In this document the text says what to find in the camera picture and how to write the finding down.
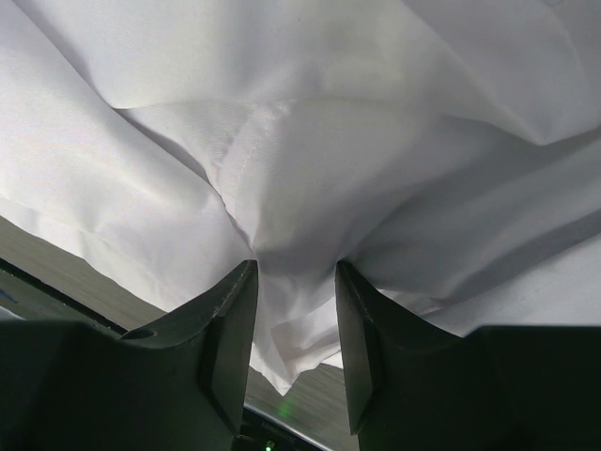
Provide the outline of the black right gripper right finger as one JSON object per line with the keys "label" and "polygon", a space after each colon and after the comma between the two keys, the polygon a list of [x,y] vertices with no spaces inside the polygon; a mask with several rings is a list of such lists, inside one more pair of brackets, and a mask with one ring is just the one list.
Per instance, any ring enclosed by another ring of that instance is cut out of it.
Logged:
{"label": "black right gripper right finger", "polygon": [[459,337],[335,271],[349,427],[363,450],[596,450],[600,331],[484,326]]}

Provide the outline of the white long sleeve shirt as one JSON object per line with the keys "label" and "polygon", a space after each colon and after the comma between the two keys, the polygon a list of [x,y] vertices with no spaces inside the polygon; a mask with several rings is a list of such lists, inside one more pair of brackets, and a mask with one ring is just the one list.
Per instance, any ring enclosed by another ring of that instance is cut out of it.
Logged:
{"label": "white long sleeve shirt", "polygon": [[255,259],[280,393],[340,260],[456,334],[596,325],[600,5],[5,1],[1,214],[165,311]]}

